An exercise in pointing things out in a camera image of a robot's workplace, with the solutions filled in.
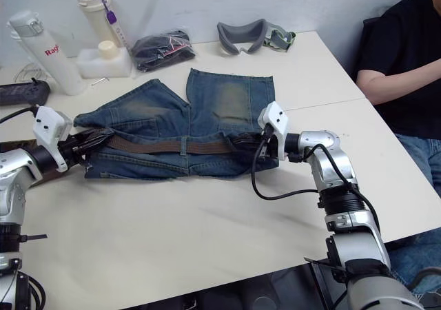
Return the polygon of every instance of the person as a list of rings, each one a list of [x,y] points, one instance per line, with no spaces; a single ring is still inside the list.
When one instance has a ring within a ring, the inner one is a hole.
[[[441,0],[402,0],[375,23],[362,48],[356,83],[441,196]],[[389,250],[392,274],[405,285],[441,266],[441,229]],[[428,276],[413,292],[441,287]]]

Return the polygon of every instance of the white thermos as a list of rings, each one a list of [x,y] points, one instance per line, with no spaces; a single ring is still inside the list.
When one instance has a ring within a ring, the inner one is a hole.
[[[52,76],[67,95],[80,94],[86,88],[74,64],[61,51],[37,15],[30,10],[18,12],[9,20],[22,44]]]
[[[98,35],[99,41],[110,40],[118,47],[122,47],[115,31],[107,20],[106,8],[111,8],[111,0],[77,0],[78,6],[89,21],[90,26]]]

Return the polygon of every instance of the jeans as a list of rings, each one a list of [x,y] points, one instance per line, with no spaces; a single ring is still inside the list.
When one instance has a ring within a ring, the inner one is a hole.
[[[427,180],[441,196],[441,141],[396,134]],[[389,250],[392,274],[405,285],[425,267],[441,267],[441,228],[401,239]],[[440,276],[427,276],[413,290],[424,294],[441,288]]]
[[[154,79],[93,112],[78,115],[75,126],[107,127],[132,143],[181,144],[179,153],[134,154],[101,148],[87,157],[93,169],[85,177],[160,180],[190,175],[230,178],[247,173],[252,156],[189,154],[186,144],[225,141],[231,145],[228,136],[260,132],[257,118],[274,101],[272,77],[192,69],[187,80],[187,99],[189,103]],[[276,166],[277,160],[266,160],[257,169]]]

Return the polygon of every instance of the gray wall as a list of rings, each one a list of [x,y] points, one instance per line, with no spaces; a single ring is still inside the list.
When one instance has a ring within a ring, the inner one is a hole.
[[[350,69],[363,19],[378,16],[399,0],[114,0],[128,36],[186,27],[194,42],[217,38],[218,21],[242,25],[266,18],[287,30],[317,30],[339,62]],[[76,56],[97,39],[76,0],[0,0],[0,65],[25,63],[25,54],[4,26],[17,11],[40,14],[63,50]]]

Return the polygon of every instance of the person's arm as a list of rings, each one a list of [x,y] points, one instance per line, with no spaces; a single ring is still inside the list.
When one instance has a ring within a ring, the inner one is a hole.
[[[441,59],[417,69],[386,76],[374,70],[360,70],[357,86],[373,105],[395,100],[441,78]]]

